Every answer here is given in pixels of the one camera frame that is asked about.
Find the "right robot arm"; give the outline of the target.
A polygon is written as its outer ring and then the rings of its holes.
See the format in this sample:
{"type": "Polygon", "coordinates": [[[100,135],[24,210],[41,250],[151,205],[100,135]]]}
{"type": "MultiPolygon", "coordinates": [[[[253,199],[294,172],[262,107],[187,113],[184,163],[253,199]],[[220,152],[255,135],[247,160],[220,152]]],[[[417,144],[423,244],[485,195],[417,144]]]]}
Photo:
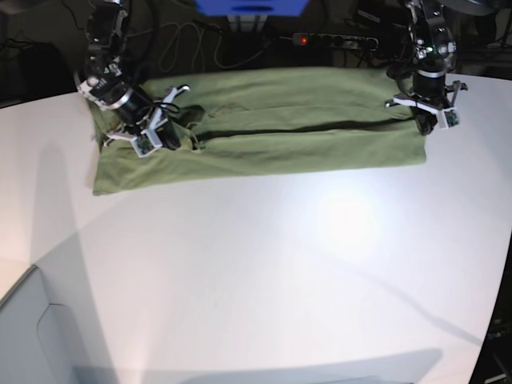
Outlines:
{"type": "Polygon", "coordinates": [[[101,111],[110,111],[120,123],[105,133],[104,146],[128,142],[137,156],[145,158],[162,148],[181,146],[172,116],[179,113],[174,100],[187,85],[170,88],[164,98],[154,98],[142,88],[142,72],[160,29],[153,1],[146,2],[152,16],[152,38],[139,58],[126,52],[132,1],[98,1],[85,32],[87,54],[74,81],[77,91],[101,111]]]}

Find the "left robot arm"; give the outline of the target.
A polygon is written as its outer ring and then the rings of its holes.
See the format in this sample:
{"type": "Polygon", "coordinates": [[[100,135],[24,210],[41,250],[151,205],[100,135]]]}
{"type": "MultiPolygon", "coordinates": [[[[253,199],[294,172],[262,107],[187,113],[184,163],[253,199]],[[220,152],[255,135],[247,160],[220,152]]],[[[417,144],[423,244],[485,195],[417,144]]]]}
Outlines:
{"type": "Polygon", "coordinates": [[[461,124],[455,105],[457,96],[468,86],[460,80],[448,83],[454,68],[456,42],[436,1],[405,1],[410,12],[408,31],[410,56],[390,70],[399,92],[385,107],[410,108],[418,131],[427,136],[434,128],[442,130],[461,124]]]}

